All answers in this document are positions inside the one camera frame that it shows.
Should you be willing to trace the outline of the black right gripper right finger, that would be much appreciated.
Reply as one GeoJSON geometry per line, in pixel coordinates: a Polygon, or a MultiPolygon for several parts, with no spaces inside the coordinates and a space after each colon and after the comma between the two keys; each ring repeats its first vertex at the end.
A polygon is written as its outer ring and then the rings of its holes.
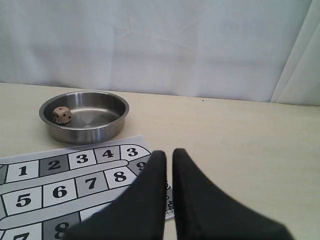
{"type": "Polygon", "coordinates": [[[179,240],[292,240],[285,225],[241,204],[197,167],[183,148],[172,155],[176,234],[179,240]]]}

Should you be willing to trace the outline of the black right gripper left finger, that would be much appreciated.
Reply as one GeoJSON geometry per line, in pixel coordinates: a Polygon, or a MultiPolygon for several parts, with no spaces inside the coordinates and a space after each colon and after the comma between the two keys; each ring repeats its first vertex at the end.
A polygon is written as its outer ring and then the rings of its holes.
{"type": "Polygon", "coordinates": [[[71,227],[65,240],[161,240],[167,195],[167,158],[154,151],[143,171],[111,204],[71,227]]]}

